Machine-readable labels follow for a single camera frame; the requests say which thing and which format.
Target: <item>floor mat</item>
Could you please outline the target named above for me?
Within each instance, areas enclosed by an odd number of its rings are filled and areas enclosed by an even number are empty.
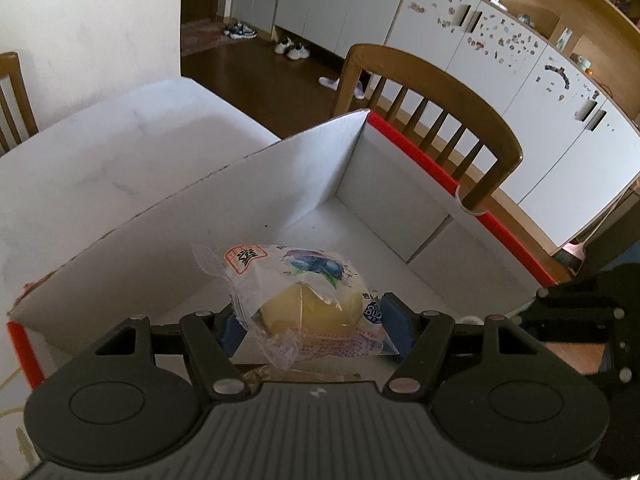
[[[229,43],[241,43],[224,35],[225,24],[199,20],[180,26],[180,57]]]

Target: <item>packaged bread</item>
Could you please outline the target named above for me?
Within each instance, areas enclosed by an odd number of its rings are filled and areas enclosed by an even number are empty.
[[[205,250],[194,247],[196,260],[215,274]],[[218,273],[230,283],[238,320],[279,368],[328,354],[396,353],[378,304],[339,254],[241,245],[219,258]]]

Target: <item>tabletop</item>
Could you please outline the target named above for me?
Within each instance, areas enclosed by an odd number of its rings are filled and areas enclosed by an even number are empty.
[[[0,158],[0,304],[119,225],[239,158],[277,142],[187,78],[86,108]],[[36,460],[22,427],[30,389],[0,333],[0,478]]]

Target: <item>ribbed black surface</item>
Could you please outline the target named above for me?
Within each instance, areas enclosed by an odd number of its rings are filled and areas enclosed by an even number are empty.
[[[149,466],[91,474],[46,463],[30,480],[604,480],[589,464],[544,473],[480,463],[436,431],[418,404],[373,383],[267,383],[216,407],[182,449]]]

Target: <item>wooden chair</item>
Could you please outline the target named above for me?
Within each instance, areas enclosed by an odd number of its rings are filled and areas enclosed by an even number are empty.
[[[380,76],[380,81],[369,99],[369,108],[373,109],[376,106],[388,80],[402,85],[386,113],[387,121],[393,121],[396,117],[410,89],[423,97],[402,131],[404,135],[414,130],[429,101],[442,108],[442,113],[419,145],[423,151],[433,142],[447,115],[452,115],[462,124],[436,158],[438,165],[442,166],[447,161],[466,129],[478,138],[476,145],[452,172],[451,176],[456,180],[465,174],[483,146],[494,154],[497,159],[495,163],[462,199],[462,205],[468,210],[475,210],[522,161],[522,149],[518,139],[503,118],[479,95],[432,64],[388,46],[356,44],[349,49],[340,74],[333,117],[350,110],[353,89],[362,70]]]
[[[38,133],[38,127],[31,111],[31,105],[29,104],[29,98],[27,97],[27,91],[24,87],[24,81],[22,79],[22,73],[20,72],[20,61],[18,55],[15,52],[5,52],[0,54],[0,80],[5,77],[9,77],[9,82],[14,90],[15,100],[18,103],[18,111],[22,117],[22,122],[26,127],[29,137],[33,137]],[[11,131],[12,137],[16,144],[20,144],[22,139],[18,133],[18,128],[15,125],[14,117],[11,114],[9,105],[7,104],[6,97],[2,88],[0,88],[0,108],[6,123],[9,125],[9,131]],[[7,142],[8,132],[3,132],[0,129],[0,146],[4,150],[4,153],[8,152],[10,147]]]

